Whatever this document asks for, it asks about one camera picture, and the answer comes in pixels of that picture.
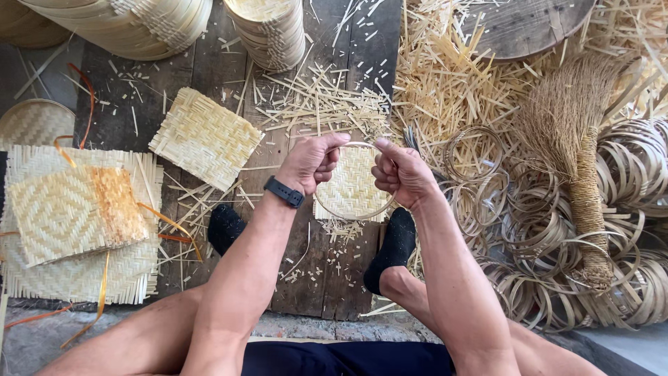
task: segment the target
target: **stack of bamboo baskets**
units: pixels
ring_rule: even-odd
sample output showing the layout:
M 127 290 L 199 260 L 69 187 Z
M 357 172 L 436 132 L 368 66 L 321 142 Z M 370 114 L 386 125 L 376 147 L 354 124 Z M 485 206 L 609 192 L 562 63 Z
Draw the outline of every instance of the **stack of bamboo baskets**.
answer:
M 204 31 L 212 0 L 19 0 L 109 52 L 157 60 L 190 46 Z
M 297 65 L 306 46 L 300 0 L 225 0 L 225 4 L 257 65 L 274 72 Z
M 0 42 L 25 48 L 46 48 L 70 35 L 68 30 L 16 0 L 0 0 L 0 9 Z

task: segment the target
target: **black wristwatch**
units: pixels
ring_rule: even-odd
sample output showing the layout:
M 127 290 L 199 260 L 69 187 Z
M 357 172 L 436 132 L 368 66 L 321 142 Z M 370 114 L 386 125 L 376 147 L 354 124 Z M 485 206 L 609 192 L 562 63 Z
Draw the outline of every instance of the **black wristwatch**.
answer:
M 284 199 L 288 205 L 295 209 L 298 209 L 301 206 L 301 203 L 304 202 L 304 195 L 302 195 L 300 191 L 291 189 L 287 185 L 276 180 L 274 175 L 271 175 L 269 180 L 267 180 L 265 189 Z

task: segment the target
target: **navy shorts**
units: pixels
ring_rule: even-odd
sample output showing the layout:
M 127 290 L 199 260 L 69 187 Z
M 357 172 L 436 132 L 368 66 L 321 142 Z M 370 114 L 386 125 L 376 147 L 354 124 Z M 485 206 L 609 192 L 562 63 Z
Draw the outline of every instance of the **navy shorts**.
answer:
M 452 374 L 443 345 L 422 342 L 291 343 L 246 346 L 242 376 Z

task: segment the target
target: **black sock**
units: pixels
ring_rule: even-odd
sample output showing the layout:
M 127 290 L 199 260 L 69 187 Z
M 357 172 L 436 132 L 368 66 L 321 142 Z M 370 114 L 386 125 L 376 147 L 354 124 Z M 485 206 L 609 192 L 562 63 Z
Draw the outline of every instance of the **black sock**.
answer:
M 415 222 L 406 209 L 397 208 L 389 219 L 380 252 L 364 272 L 364 286 L 376 295 L 380 293 L 380 275 L 391 266 L 406 266 L 415 249 Z
M 213 249 L 222 257 L 241 235 L 244 228 L 246 228 L 246 223 L 241 220 L 234 209 L 228 205 L 220 204 L 211 211 L 211 220 L 206 235 Z

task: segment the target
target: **broom bristles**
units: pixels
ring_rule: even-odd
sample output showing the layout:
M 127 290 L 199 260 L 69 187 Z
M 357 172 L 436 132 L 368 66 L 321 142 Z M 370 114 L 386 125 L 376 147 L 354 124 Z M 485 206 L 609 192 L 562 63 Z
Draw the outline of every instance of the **broom bristles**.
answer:
M 598 53 L 575 56 L 522 104 L 515 121 L 518 135 L 561 179 L 577 179 L 582 136 L 601 123 L 620 67 Z

